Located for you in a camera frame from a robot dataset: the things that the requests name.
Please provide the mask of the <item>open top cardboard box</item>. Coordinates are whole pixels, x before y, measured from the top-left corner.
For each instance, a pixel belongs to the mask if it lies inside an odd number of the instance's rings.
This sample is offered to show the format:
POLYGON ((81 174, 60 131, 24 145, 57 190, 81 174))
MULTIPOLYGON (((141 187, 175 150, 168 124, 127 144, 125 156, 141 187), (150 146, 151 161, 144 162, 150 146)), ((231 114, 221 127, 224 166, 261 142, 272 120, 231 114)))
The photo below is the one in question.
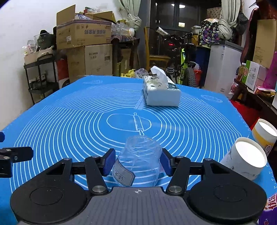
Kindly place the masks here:
POLYGON ((113 11, 92 12, 85 9, 76 13, 72 5, 56 14, 57 49, 70 49, 111 42, 111 25, 115 23, 113 11))

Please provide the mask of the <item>green black bicycle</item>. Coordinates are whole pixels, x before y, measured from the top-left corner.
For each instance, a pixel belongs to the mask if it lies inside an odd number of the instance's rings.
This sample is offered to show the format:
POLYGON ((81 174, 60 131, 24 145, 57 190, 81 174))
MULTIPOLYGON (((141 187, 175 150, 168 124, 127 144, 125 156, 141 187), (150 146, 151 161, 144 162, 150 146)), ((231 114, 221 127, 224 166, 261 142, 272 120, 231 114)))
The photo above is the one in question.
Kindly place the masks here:
POLYGON ((170 34, 161 27, 156 27, 154 31, 159 34, 160 39, 166 42, 165 55, 152 55, 149 49, 149 39, 147 31, 151 28, 144 28, 146 45, 146 69, 150 69, 151 62, 166 63, 166 75, 173 78, 176 83, 184 86, 197 87, 195 74, 195 62, 197 46, 192 43, 192 32, 187 32, 182 36, 170 34))

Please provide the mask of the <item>green white carton box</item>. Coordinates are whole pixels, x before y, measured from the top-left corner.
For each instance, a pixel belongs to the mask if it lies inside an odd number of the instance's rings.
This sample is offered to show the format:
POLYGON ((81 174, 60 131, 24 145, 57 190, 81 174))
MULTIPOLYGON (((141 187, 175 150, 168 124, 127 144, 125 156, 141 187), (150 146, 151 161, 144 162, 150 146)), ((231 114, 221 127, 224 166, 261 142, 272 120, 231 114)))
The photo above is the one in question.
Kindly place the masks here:
POLYGON ((245 84, 249 89, 254 90, 256 80, 258 78, 260 65, 258 63, 247 60, 244 75, 241 82, 245 84))

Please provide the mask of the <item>purple snack canister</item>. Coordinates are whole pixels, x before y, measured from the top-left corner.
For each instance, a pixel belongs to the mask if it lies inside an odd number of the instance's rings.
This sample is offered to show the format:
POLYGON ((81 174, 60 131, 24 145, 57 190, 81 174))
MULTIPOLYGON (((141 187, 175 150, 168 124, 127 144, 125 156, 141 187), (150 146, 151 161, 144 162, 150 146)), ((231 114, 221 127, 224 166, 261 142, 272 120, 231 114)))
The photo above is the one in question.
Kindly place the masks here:
POLYGON ((267 199, 266 205, 258 220, 259 225, 277 225, 276 193, 267 199))

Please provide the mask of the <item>red plastic bucket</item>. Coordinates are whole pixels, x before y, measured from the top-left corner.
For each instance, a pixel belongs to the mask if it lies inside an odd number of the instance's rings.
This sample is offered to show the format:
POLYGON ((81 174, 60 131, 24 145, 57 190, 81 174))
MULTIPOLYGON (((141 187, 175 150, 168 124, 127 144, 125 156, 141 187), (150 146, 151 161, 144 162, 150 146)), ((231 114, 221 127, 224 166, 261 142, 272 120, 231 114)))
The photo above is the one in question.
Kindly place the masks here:
POLYGON ((200 84, 202 71, 201 70, 195 70, 195 69, 193 71, 194 71, 194 74, 195 74, 196 86, 198 87, 199 84, 200 84))

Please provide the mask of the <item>dark wooden side table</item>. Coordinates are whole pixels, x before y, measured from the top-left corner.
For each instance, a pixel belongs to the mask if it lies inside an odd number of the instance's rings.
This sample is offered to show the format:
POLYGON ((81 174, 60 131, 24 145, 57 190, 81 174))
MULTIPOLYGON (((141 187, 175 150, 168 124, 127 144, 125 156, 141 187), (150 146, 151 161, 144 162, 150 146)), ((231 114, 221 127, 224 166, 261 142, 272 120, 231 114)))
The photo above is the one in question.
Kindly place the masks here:
POLYGON ((234 82, 238 87, 234 91, 234 95, 230 101, 250 129, 253 129, 258 119, 264 119, 276 128, 276 108, 274 108, 270 102, 253 94, 247 89, 245 84, 241 83, 236 78, 234 82))

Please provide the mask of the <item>clear plastic cup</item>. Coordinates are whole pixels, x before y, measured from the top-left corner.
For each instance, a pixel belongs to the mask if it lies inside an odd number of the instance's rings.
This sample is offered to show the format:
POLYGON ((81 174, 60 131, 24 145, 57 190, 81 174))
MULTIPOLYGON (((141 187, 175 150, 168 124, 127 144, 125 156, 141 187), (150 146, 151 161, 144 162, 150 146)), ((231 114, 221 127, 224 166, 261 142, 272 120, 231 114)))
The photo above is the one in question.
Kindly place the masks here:
POLYGON ((112 169, 114 181, 122 187, 154 187, 160 173, 162 147, 146 136, 131 136, 112 169))

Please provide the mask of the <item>white chest freezer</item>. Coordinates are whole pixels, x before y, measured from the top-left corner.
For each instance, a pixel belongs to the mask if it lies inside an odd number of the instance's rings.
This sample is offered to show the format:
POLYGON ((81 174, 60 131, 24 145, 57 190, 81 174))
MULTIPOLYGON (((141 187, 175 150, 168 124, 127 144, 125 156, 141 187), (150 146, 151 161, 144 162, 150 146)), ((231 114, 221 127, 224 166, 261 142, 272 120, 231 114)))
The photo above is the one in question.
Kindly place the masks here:
POLYGON ((240 57, 243 48, 229 41, 211 45, 208 70, 204 89, 232 98, 230 88, 241 66, 240 57))

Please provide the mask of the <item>yellow banded paper cup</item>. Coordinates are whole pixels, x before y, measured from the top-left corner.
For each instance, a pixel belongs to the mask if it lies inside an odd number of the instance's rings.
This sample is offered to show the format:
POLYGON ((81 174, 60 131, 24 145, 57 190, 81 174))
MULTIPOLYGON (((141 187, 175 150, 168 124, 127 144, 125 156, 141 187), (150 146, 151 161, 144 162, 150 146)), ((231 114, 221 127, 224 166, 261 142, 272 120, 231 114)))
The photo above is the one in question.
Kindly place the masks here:
POLYGON ((276 128, 268 121, 258 119, 251 134, 254 140, 263 148, 266 156, 268 156, 276 142, 276 128))

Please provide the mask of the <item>large lower cardboard box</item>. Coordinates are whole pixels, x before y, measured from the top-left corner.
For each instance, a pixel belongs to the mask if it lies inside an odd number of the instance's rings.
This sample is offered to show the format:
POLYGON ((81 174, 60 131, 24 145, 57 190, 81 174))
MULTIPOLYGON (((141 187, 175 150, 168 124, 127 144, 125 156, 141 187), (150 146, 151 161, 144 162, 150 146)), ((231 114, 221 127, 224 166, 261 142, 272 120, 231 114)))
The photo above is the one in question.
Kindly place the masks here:
POLYGON ((71 83, 87 75, 112 75, 111 44, 71 48, 66 55, 71 83))

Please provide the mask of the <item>black metal shelf rack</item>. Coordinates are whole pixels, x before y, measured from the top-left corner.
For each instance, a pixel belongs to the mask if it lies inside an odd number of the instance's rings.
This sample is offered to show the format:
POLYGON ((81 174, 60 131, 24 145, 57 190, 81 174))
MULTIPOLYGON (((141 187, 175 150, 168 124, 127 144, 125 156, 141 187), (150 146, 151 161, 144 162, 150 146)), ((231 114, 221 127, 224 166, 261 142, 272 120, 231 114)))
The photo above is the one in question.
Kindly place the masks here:
POLYGON ((32 63, 24 64, 24 70, 25 70, 25 75, 26 79, 28 82, 28 92, 30 94, 30 97, 32 99, 33 105, 35 105, 35 100, 33 97, 33 94, 36 95, 42 95, 42 99, 46 98, 46 93, 49 91, 52 91, 52 93, 58 91, 59 89, 59 83, 58 83, 58 73, 57 73, 57 67, 55 63, 57 62, 56 57, 53 53, 50 54, 44 54, 38 59, 32 63), (41 65, 45 64, 51 64, 53 67, 53 76, 54 76, 54 81, 48 81, 47 78, 47 72, 44 74, 41 72, 41 65), (38 70, 38 77, 35 77, 34 79, 29 79, 28 76, 28 69, 30 68, 37 68, 38 70))

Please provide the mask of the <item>blue silicone baking mat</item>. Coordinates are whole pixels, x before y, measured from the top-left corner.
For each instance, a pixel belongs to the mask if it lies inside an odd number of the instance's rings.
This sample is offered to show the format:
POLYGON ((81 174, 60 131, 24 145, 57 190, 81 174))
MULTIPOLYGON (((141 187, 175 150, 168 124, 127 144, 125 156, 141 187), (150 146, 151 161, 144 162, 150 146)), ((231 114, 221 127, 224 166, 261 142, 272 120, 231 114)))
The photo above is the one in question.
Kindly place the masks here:
POLYGON ((1 179, 1 224, 16 224, 11 194, 63 158, 74 162, 120 152, 128 137, 147 136, 174 156, 220 161, 250 129, 222 94, 180 86, 178 107, 146 105, 140 79, 87 76, 49 95, 3 129, 1 147, 29 146, 33 159, 1 179))

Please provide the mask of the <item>wooden chair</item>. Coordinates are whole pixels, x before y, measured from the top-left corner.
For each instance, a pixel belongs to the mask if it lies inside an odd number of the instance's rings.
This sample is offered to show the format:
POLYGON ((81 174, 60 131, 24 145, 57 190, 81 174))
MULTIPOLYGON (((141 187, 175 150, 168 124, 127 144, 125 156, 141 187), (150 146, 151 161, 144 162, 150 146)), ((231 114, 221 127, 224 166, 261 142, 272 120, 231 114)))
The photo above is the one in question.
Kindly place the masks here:
POLYGON ((166 55, 159 55, 155 52, 154 45, 149 43, 148 32, 149 28, 144 27, 146 70, 149 71, 152 66, 158 66, 165 70, 170 57, 166 55))

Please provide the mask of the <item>tall cardboard box right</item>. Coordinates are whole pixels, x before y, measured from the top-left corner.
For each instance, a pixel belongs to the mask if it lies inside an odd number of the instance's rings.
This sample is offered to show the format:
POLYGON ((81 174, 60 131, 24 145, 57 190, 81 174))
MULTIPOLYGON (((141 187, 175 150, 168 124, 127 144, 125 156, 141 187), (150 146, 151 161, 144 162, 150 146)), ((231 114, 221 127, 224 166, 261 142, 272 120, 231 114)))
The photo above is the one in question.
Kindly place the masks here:
POLYGON ((276 19, 258 20, 253 62, 270 68, 276 52, 276 19))

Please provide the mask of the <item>white tissue box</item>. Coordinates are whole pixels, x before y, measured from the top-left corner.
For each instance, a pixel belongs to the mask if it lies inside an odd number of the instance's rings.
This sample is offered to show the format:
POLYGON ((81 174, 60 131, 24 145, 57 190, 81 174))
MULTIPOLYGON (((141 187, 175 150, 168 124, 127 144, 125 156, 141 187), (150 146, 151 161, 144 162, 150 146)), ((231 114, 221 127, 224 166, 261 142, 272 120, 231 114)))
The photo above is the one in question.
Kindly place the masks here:
POLYGON ((143 78, 143 92, 148 106, 172 106, 178 107, 181 91, 165 72, 153 66, 151 75, 143 78))

